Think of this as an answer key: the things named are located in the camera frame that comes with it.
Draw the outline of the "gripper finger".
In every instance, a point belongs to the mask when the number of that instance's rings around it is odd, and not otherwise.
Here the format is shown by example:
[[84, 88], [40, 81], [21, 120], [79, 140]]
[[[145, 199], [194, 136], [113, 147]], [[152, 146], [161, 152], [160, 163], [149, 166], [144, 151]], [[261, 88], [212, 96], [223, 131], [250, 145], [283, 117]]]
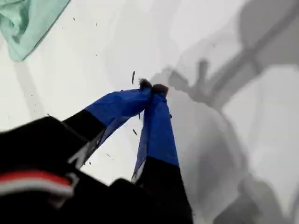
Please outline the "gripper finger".
[[132, 181], [152, 203], [153, 216], [167, 224], [193, 223], [171, 125], [168, 87], [152, 87], [144, 110], [143, 128]]
[[109, 93], [65, 119], [64, 124], [88, 141], [83, 161], [87, 161], [131, 117], [140, 114], [149, 104], [151, 96], [151, 83], [141, 79], [138, 89]]

